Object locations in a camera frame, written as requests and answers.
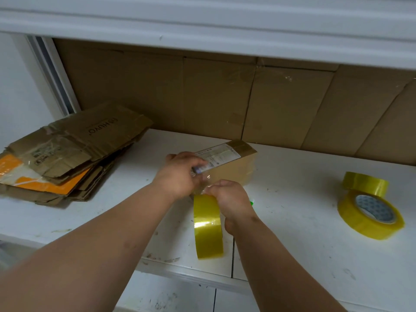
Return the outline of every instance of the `cardboard panel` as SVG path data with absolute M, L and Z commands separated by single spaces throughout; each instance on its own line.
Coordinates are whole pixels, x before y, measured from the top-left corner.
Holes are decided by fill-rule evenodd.
M 413 72 L 342 65 L 301 147 L 353 156 Z
M 299 149 L 332 72 L 257 68 L 242 139 Z
M 413 80 L 384 113 L 356 156 L 414 165 L 415 132 L 416 80 Z
M 156 129 L 184 131 L 182 57 L 97 49 L 77 41 L 56 45 L 83 110 L 112 101 L 146 115 Z
M 257 59 L 257 65 L 260 67 L 282 67 L 295 69 L 310 69 L 322 71 L 336 71 L 340 66 L 337 63 L 315 62 L 305 60 L 289 60 L 278 58 L 262 58 Z
M 64 46 L 80 46 L 91 49 L 105 49 L 114 50 L 119 52 L 140 52 L 147 54 L 161 54 L 169 56 L 179 56 L 188 58 L 197 58 L 205 60 L 236 62 L 236 63 L 249 63 L 256 64 L 257 57 L 243 56 L 234 54 L 221 54 L 216 52 L 198 52 L 192 50 L 170 49 L 160 47 L 146 47 L 127 44 L 114 44 L 114 43 L 101 43 L 96 41 L 81 41 L 70 39 L 54 39 L 55 45 L 59 47 Z
M 240 139 L 254 72 L 254 65 L 185 58 L 185 132 Z

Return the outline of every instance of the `yellow tape roll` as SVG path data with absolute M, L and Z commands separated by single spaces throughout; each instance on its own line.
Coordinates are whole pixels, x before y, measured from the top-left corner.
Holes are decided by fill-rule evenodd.
M 341 218 L 364 236 L 385 240 L 404 227 L 401 214 L 388 201 L 350 190 L 338 203 Z
M 358 190 L 363 193 L 384 197 L 388 188 L 388 181 L 365 174 L 346 172 L 342 185 L 345 189 Z
M 193 221 L 198 259 L 221 257 L 224 254 L 223 231 L 220 208 L 215 197 L 210 195 L 193 197 Z

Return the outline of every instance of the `person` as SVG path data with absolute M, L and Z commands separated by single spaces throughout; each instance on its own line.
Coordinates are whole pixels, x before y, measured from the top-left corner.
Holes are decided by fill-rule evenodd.
M 206 163 L 191 152 L 168 155 L 152 183 L 7 271 L 0 311 L 112 311 L 169 207 L 203 182 L 191 168 Z M 241 185 L 221 180 L 205 193 L 226 217 L 261 312 L 345 311 L 258 218 Z

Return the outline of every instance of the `white label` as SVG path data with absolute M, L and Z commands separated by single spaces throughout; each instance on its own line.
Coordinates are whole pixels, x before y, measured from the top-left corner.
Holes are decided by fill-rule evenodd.
M 195 154 L 208 161 L 208 164 L 205 166 L 195 167 L 195 172 L 197 174 L 241 158 L 241 156 L 226 143 L 199 151 Z

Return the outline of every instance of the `packing tape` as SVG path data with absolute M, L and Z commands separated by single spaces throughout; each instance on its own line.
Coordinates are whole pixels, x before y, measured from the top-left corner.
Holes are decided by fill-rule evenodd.
M 376 240 L 385 240 L 404 227 L 403 217 L 392 204 L 356 190 L 338 203 L 338 212 L 352 229 Z
M 221 257 L 224 254 L 223 231 L 215 197 L 194 195 L 193 222 L 198 259 Z
M 348 190 L 358 190 L 374 196 L 384 197 L 388 188 L 388 181 L 365 174 L 346 172 L 342 186 Z

